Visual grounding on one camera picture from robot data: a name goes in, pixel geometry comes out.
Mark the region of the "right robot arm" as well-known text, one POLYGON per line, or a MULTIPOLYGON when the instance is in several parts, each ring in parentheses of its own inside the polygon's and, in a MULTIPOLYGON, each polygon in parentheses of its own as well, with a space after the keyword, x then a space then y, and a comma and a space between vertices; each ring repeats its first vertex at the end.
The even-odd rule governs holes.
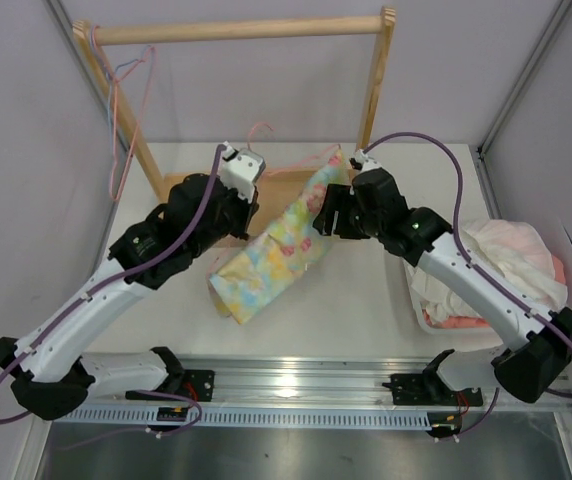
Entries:
POLYGON ((445 403, 469 388, 501 388, 535 403, 572 361, 572 310, 554 312, 484 269, 448 221, 428 207, 408 207, 386 170, 363 169, 348 185, 328 185, 313 226, 323 236, 378 240, 447 286, 499 336, 497 347, 446 350, 433 359, 422 380, 430 401, 445 403))

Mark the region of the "floral pastel skirt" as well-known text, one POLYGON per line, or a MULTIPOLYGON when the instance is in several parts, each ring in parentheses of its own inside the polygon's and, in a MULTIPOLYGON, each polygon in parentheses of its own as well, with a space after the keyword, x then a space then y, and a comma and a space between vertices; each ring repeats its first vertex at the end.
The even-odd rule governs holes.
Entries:
POLYGON ((322 259, 333 241, 312 226, 327 189, 349 183, 349 164, 337 146, 284 211, 225 264, 210 274, 217 312, 243 325, 322 259))

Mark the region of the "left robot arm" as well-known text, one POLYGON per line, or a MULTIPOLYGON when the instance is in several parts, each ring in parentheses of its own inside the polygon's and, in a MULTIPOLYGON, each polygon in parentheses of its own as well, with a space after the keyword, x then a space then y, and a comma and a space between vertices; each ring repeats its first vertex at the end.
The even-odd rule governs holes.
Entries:
POLYGON ((190 174, 167 202, 130 226, 95 273, 49 320, 22 338, 0 338, 0 367, 26 413, 64 417, 86 400, 123 394, 170 400, 184 393, 185 370, 165 346, 141 353, 89 354, 120 315, 186 271, 218 241, 248 237, 259 208, 258 173, 190 174))

